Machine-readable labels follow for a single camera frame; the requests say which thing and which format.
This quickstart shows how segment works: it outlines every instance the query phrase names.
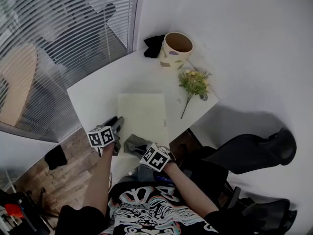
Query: hand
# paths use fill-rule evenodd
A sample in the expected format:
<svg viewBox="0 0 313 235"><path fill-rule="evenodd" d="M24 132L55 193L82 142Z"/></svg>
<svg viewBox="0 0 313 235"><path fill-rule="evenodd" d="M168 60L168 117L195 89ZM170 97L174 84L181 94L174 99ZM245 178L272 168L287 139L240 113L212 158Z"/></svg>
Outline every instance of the hand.
<svg viewBox="0 0 313 235"><path fill-rule="evenodd" d="M171 173L171 171L175 170L176 168L178 168L178 166L177 166L176 163L168 163L168 164L166 164L166 166L163 168L163 171L164 171L166 174L169 174L169 173Z"/></svg>

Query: ceramic pot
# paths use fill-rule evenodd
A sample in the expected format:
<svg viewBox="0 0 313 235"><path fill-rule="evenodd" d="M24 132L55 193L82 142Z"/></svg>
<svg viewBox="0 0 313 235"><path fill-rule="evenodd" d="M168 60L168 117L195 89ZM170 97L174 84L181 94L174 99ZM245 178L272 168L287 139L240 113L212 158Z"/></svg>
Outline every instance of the ceramic pot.
<svg viewBox="0 0 313 235"><path fill-rule="evenodd" d="M167 33L159 54L161 66L180 69L193 50L191 40L179 32Z"/></svg>

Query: flower bouquet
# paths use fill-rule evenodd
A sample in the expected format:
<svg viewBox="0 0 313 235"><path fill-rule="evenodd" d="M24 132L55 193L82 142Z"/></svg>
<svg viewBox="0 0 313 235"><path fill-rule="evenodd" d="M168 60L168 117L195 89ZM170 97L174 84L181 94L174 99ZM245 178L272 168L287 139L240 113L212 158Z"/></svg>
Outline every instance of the flower bouquet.
<svg viewBox="0 0 313 235"><path fill-rule="evenodd" d="M187 102L182 112L181 118L184 116L185 110L193 95L206 96L209 93L207 78L211 74L208 72L201 73L199 71L185 70L178 74L181 87L187 91Z"/></svg>

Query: window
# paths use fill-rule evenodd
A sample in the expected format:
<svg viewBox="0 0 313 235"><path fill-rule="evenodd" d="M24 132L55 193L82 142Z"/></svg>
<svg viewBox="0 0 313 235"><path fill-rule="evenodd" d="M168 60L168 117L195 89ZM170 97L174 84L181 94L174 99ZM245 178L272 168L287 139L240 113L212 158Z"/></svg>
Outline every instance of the window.
<svg viewBox="0 0 313 235"><path fill-rule="evenodd" d="M67 88L132 52L136 3L0 0L0 129L60 141L78 128Z"/></svg>

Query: graphic t-shirt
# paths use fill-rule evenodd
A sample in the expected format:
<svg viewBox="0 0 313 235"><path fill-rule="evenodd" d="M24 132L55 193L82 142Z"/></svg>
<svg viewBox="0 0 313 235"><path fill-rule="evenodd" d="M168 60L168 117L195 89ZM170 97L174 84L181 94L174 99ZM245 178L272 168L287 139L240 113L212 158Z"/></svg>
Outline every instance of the graphic t-shirt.
<svg viewBox="0 0 313 235"><path fill-rule="evenodd" d="M64 206L56 235L228 234L229 224L243 223L234 211L216 211L204 219L186 206L178 190L159 182L124 182L109 193L106 216L96 208Z"/></svg>

